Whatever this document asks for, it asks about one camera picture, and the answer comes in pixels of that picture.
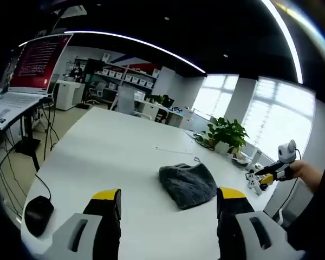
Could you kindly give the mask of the person's right hand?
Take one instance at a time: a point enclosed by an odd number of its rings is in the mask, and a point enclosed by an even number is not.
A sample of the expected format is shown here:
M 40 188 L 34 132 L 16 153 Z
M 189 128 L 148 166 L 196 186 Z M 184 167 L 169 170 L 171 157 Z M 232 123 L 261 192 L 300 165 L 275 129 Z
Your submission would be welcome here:
M 315 193 L 321 182 L 323 173 L 303 160 L 295 160 L 290 164 L 295 178 L 300 178 L 312 193 Z

